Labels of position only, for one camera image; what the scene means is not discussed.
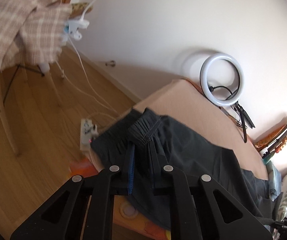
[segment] triangular cutout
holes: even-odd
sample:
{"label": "triangular cutout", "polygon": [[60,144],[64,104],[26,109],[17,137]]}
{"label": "triangular cutout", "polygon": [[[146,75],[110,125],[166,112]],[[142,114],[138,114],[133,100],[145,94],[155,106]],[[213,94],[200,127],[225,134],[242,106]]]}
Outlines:
{"label": "triangular cutout", "polygon": [[242,218],[241,211],[236,208],[234,204],[232,204],[219,190],[214,190],[213,195],[226,224]]}
{"label": "triangular cutout", "polygon": [[50,223],[56,224],[59,222],[61,215],[66,206],[69,191],[65,191],[41,216],[42,220],[46,220]]}

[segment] bed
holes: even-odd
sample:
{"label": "bed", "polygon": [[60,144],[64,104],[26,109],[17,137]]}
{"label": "bed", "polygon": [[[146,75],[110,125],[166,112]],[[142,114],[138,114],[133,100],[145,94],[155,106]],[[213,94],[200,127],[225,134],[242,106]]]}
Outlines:
{"label": "bed", "polygon": [[[240,128],[190,82],[174,80],[134,106],[140,112],[146,107],[156,114],[173,117],[215,145],[232,149],[242,169],[252,171],[258,179],[268,180],[266,166],[251,140],[244,143]],[[103,166],[94,151],[91,151],[90,158],[101,171]],[[136,212],[122,196],[115,197],[114,223],[154,239],[170,239],[169,231]]]}

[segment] orange fabric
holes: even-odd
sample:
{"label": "orange fabric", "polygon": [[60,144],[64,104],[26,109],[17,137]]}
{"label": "orange fabric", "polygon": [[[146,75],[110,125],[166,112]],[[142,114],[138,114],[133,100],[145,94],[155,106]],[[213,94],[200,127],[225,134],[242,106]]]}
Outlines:
{"label": "orange fabric", "polygon": [[82,159],[81,162],[72,162],[70,164],[70,177],[81,175],[86,178],[97,174],[98,171],[87,158]]}
{"label": "orange fabric", "polygon": [[155,239],[168,240],[165,234],[165,229],[155,225],[151,221],[146,222],[144,230]]}

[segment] power strip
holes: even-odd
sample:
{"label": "power strip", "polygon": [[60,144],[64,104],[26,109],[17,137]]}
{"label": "power strip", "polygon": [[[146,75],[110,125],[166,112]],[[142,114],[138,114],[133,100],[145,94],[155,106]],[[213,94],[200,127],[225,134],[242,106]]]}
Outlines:
{"label": "power strip", "polygon": [[97,125],[92,124],[91,119],[82,119],[80,124],[80,150],[90,151],[90,143],[99,136]]}
{"label": "power strip", "polygon": [[87,20],[68,20],[68,33],[76,41],[80,41],[82,39],[82,34],[78,31],[78,29],[86,29],[88,26],[89,21]]}

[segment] metal rivet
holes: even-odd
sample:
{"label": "metal rivet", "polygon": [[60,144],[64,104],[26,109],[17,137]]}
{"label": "metal rivet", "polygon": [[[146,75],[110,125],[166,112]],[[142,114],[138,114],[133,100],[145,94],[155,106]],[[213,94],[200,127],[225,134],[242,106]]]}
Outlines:
{"label": "metal rivet", "polygon": [[75,176],[73,176],[72,180],[73,180],[73,182],[79,182],[82,180],[82,177],[80,175],[75,175]]}
{"label": "metal rivet", "polygon": [[211,181],[211,177],[207,174],[202,175],[201,179],[205,182]]}
{"label": "metal rivet", "polygon": [[173,166],[171,166],[171,165],[166,165],[166,166],[164,166],[164,170],[165,170],[165,171],[173,171]]}
{"label": "metal rivet", "polygon": [[113,165],[109,169],[110,171],[113,171],[113,172],[119,171],[119,167],[117,165]]}

